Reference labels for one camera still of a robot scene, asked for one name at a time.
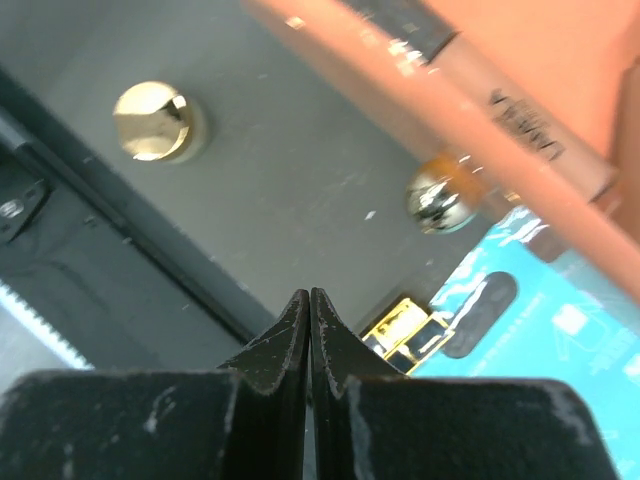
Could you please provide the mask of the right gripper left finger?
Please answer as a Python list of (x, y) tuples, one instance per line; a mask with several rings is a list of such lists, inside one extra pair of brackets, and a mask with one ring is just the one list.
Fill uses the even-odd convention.
[(309, 295), (211, 370), (41, 370), (1, 400), (5, 479), (299, 479)]

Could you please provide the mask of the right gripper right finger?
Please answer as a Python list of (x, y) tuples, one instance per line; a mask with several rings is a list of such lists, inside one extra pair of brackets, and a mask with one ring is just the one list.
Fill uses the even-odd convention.
[(550, 379), (402, 375), (310, 294), (322, 479), (613, 479), (583, 400)]

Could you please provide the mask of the gold black eyeshadow palette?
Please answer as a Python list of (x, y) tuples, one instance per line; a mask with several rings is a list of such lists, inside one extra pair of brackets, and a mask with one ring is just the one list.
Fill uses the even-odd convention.
[(454, 328), (439, 313), (405, 297), (369, 326), (361, 338), (379, 357), (409, 375), (454, 335)]

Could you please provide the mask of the peach concealer tube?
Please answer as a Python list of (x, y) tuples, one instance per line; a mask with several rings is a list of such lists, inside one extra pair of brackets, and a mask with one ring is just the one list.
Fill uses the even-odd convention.
[(252, 14), (414, 154), (433, 129), (533, 197), (594, 201), (616, 169), (420, 1), (251, 1)]

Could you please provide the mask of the orange top drawer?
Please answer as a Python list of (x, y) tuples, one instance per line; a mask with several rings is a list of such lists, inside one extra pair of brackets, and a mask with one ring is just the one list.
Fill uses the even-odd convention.
[(250, 1), (332, 87), (426, 160), (437, 135), (516, 192), (632, 295), (639, 246), (614, 223), (606, 157), (635, 1)]

